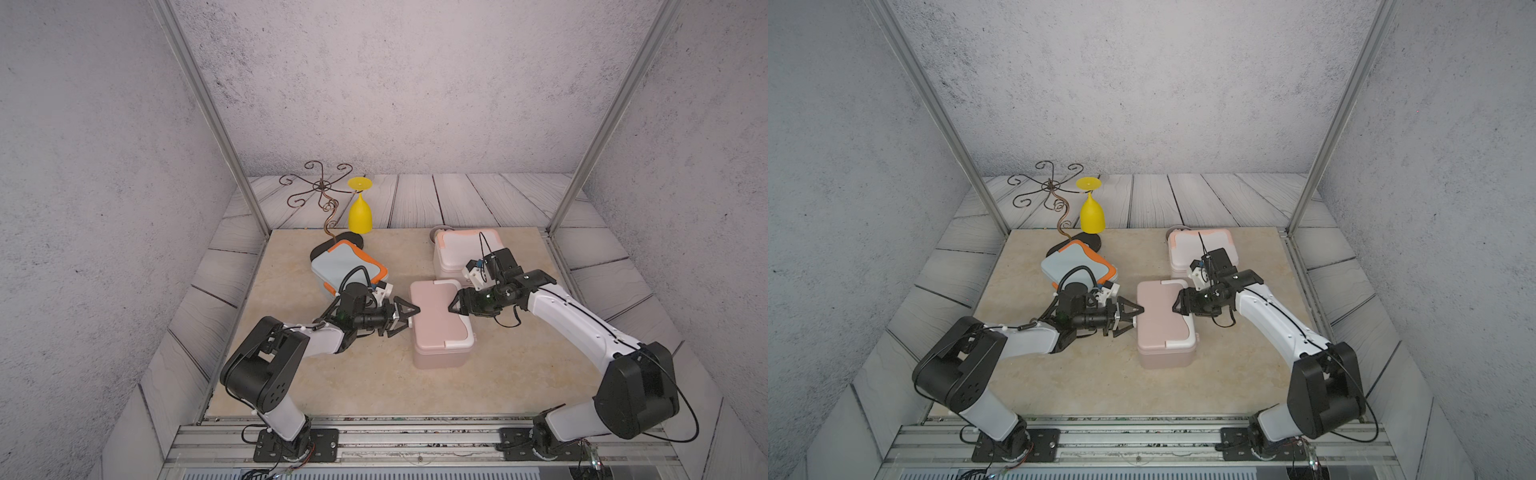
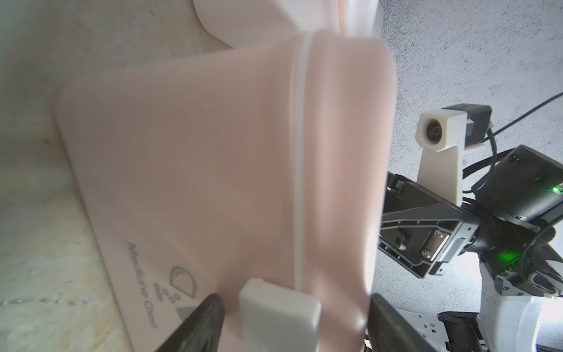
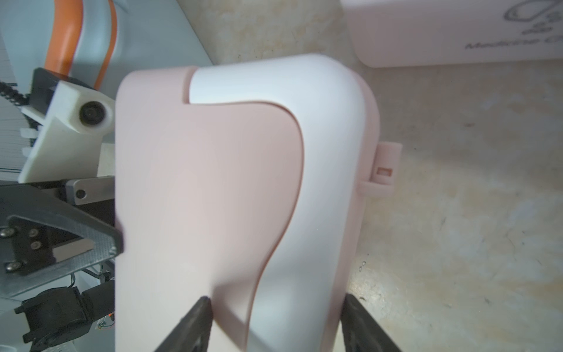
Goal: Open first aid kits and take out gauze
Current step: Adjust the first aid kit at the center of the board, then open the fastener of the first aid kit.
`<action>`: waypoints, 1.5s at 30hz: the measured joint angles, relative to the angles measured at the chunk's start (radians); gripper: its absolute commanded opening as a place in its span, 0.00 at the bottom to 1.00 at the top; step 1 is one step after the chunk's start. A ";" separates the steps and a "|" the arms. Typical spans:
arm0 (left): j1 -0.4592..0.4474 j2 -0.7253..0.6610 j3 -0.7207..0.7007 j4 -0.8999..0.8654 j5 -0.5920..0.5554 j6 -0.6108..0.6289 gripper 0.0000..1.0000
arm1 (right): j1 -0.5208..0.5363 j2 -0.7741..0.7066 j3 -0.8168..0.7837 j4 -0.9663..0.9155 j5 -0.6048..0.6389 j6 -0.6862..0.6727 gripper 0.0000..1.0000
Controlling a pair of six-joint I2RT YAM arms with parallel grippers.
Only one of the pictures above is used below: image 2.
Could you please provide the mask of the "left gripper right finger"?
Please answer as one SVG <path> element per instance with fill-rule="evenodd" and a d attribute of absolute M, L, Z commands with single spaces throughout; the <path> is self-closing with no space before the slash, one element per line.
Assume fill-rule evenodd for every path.
<path fill-rule="evenodd" d="M 367 336 L 372 351 L 436 351 L 383 296 L 377 293 L 370 298 Z"/>

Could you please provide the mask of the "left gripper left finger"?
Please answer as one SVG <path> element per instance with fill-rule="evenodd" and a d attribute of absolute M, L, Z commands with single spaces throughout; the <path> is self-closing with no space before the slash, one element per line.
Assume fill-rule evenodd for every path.
<path fill-rule="evenodd" d="M 216 352 L 224 319 L 223 301 L 216 293 L 213 293 L 180 324 L 156 351 Z"/>

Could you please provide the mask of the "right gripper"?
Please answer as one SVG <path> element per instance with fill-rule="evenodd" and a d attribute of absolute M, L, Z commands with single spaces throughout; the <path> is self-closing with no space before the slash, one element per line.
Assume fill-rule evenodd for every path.
<path fill-rule="evenodd" d="M 478 227 L 467 210 L 407 177 L 388 174 L 378 248 L 415 277 L 443 275 Z"/>

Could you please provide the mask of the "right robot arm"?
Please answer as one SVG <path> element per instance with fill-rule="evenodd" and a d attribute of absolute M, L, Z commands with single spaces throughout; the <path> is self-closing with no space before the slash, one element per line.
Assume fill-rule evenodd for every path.
<path fill-rule="evenodd" d="M 525 145 L 494 158 L 475 196 L 455 205 L 389 174 L 379 248 L 420 279 L 464 253 L 479 258 L 478 312 L 426 315 L 375 294 L 367 339 L 374 351 L 542 351 L 547 302 L 562 296 L 562 257 L 552 248 L 562 220 L 562 165 Z"/>

